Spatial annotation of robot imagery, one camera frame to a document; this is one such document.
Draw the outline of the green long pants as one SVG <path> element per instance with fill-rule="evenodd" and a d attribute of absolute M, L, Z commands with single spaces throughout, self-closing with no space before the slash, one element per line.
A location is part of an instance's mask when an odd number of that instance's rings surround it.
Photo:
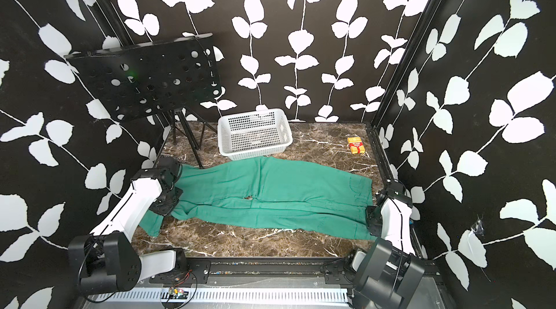
<path fill-rule="evenodd" d="M 207 169 L 182 165 L 175 185 L 182 190 L 171 213 L 177 220 L 373 239 L 365 217 L 372 180 L 347 171 L 257 157 Z"/>

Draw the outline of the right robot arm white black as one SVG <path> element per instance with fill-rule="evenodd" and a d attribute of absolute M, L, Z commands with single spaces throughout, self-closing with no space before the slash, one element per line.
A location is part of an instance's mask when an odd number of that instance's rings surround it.
<path fill-rule="evenodd" d="M 363 258 L 352 262 L 355 272 L 351 308 L 407 308 L 424 275 L 424 262 L 411 243 L 412 199 L 398 180 L 376 194 L 366 208 L 368 231 L 377 238 Z"/>

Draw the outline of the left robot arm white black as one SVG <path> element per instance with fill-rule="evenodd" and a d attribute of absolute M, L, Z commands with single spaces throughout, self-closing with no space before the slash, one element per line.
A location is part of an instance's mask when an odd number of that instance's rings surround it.
<path fill-rule="evenodd" d="M 103 222 L 71 241 L 69 265 L 79 296 L 97 303 L 99 295 L 110 298 L 159 274 L 173 274 L 178 280 L 187 276 L 184 252 L 174 248 L 139 256 L 132 246 L 133 235 L 147 213 L 165 217 L 177 206 L 182 190 L 176 184 L 181 174 L 181 163 L 168 156 L 162 157 L 157 167 L 138 171 Z"/>

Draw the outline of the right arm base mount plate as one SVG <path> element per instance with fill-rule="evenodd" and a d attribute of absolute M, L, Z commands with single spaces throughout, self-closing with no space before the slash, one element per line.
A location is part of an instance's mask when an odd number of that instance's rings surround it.
<path fill-rule="evenodd" d="M 357 268 L 354 268 L 353 261 L 349 261 L 347 258 L 340 258 L 320 267 L 327 284 L 350 285 L 353 287 L 363 286 L 367 279 L 378 279 L 382 269 L 383 266 L 371 261 L 362 261 Z"/>

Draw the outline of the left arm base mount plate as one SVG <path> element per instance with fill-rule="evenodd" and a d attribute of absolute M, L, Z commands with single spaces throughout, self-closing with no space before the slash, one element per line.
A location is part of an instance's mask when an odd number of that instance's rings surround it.
<path fill-rule="evenodd" d="M 176 266 L 172 271 L 157 274 L 149 279 L 150 284 L 185 286 L 190 284 L 206 284 L 211 270 L 210 261 L 198 258 L 188 259 L 186 266 Z"/>

